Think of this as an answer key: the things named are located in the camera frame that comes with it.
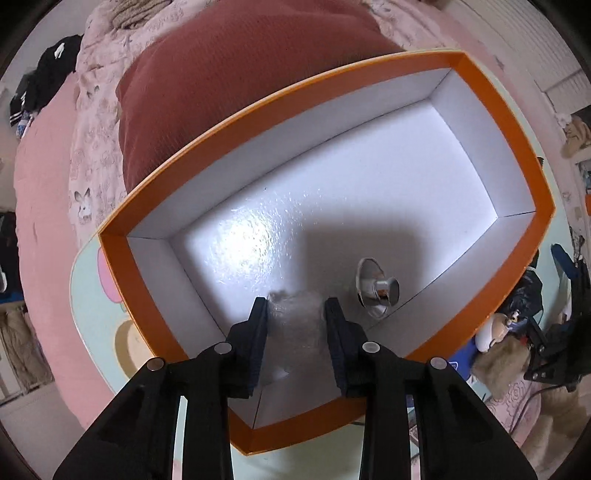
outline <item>black cable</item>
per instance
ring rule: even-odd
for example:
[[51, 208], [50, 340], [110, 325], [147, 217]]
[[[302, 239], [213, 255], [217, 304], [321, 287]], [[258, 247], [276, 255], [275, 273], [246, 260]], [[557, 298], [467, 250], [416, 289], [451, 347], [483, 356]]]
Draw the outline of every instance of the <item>black cable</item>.
[[535, 392], [534, 394], [532, 394], [527, 401], [525, 402], [524, 407], [521, 409], [521, 412], [519, 414], [519, 417], [517, 417], [517, 421], [515, 422], [515, 424], [511, 427], [511, 431], [509, 432], [509, 434], [511, 436], [513, 436], [513, 434], [515, 433], [517, 427], [519, 426], [521, 419], [523, 418], [523, 415], [525, 414], [525, 411], [527, 410], [527, 406], [530, 404], [530, 401], [532, 401], [534, 399], [534, 397], [536, 395], [541, 395], [544, 392], [550, 391], [550, 390], [556, 390], [557, 388], [561, 388], [564, 385], [552, 385], [551, 387], [546, 387], [546, 388], [542, 388], [542, 390], [538, 390], [537, 392]]

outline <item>bed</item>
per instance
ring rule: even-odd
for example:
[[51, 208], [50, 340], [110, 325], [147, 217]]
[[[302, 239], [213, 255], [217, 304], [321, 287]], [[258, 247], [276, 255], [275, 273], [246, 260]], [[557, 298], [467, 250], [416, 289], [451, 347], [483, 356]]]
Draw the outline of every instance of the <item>bed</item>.
[[[89, 426], [113, 397], [72, 321], [70, 269], [77, 250], [126, 196], [115, 89], [147, 45], [209, 4], [175, 0], [133, 34], [113, 32], [108, 0], [89, 17], [72, 74], [23, 139], [15, 169], [21, 277], [31, 319], [68, 408]], [[497, 76], [547, 155], [560, 161], [552, 119], [520, 100], [498, 59], [460, 24], [414, 0], [364, 0], [386, 37], [404, 49], [461, 47]]]

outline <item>floor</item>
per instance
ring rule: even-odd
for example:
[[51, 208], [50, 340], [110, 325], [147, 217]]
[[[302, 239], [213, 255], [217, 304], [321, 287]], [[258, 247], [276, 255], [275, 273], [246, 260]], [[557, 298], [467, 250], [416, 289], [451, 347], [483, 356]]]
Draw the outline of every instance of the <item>floor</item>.
[[[100, 0], [63, 0], [38, 25], [23, 47], [15, 56], [8, 70], [0, 79], [0, 207], [14, 204], [11, 179], [14, 170], [14, 155], [17, 141], [8, 126], [8, 102], [11, 92], [16, 89], [21, 76], [37, 64], [37, 60], [48, 46], [60, 38], [81, 34], [87, 16]], [[507, 55], [485, 32], [481, 25], [470, 19], [451, 2], [449, 14], [455, 16], [472, 33], [487, 42], [487, 46], [499, 48], [499, 54]], [[528, 83], [527, 72], [519, 72], [524, 84]], [[2, 95], [6, 88], [9, 94]], [[557, 181], [573, 181], [569, 174], [554, 172]], [[13, 441], [35, 469], [42, 480], [49, 480], [53, 472], [82, 434], [82, 428], [68, 411], [55, 385], [23, 397], [19, 402], [0, 408], [0, 421], [5, 425]], [[358, 470], [361, 453], [359, 426], [349, 426], [336, 432], [290, 449], [258, 456], [256, 462], [267, 474], [265, 478], [351, 478], [351, 472]], [[234, 458], [235, 470], [240, 470], [240, 458]]]

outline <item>pink bedsheet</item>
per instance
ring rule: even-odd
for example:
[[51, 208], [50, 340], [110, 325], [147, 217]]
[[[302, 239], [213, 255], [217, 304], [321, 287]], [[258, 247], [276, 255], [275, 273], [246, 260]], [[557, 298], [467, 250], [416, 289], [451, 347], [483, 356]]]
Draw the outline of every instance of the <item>pink bedsheet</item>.
[[17, 151], [17, 235], [31, 320], [57, 387], [86, 428], [113, 398], [72, 320], [70, 270], [76, 239], [68, 219], [75, 74], [39, 114]]

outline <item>red pillow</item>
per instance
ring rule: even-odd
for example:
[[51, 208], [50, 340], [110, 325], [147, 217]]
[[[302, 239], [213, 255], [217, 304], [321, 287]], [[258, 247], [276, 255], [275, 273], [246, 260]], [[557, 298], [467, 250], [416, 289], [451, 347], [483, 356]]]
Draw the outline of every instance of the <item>red pillow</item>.
[[349, 0], [219, 0], [148, 47], [117, 87], [125, 187], [242, 108], [401, 49]]

